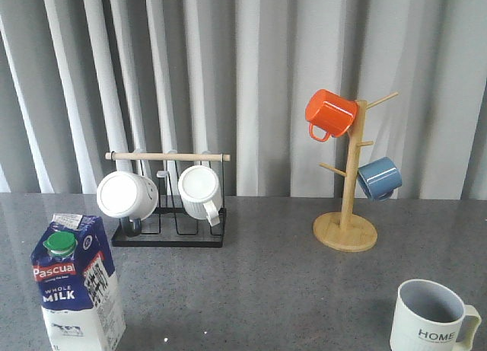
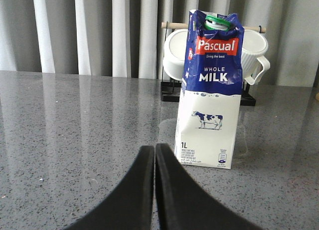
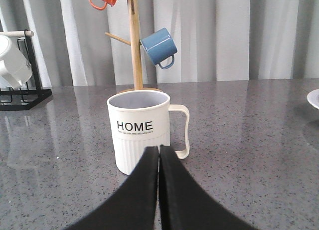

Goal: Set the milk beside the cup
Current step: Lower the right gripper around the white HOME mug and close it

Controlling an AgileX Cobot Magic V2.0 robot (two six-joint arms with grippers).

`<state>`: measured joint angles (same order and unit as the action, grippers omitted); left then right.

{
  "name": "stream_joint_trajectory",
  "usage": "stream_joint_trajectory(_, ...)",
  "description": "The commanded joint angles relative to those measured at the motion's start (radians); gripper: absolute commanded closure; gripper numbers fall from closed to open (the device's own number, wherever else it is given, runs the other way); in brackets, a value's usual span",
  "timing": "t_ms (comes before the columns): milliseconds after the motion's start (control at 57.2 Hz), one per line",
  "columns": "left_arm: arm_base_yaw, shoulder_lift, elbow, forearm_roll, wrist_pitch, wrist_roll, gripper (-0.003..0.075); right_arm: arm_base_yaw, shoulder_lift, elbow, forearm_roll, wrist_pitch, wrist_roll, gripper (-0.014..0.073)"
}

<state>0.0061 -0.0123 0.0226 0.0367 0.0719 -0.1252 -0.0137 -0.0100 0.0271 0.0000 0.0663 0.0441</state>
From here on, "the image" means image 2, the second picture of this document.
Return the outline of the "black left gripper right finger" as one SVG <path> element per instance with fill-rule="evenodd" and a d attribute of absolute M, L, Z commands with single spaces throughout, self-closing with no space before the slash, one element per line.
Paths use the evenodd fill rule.
<path fill-rule="evenodd" d="M 156 145 L 156 200 L 162 230 L 258 230 L 204 191 L 168 144 Z"/>

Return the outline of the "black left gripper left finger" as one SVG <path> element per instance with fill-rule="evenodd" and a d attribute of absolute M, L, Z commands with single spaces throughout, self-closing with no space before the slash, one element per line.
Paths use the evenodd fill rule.
<path fill-rule="evenodd" d="M 113 191 L 67 230 L 149 230 L 154 188 L 153 146 L 142 146 Z"/>

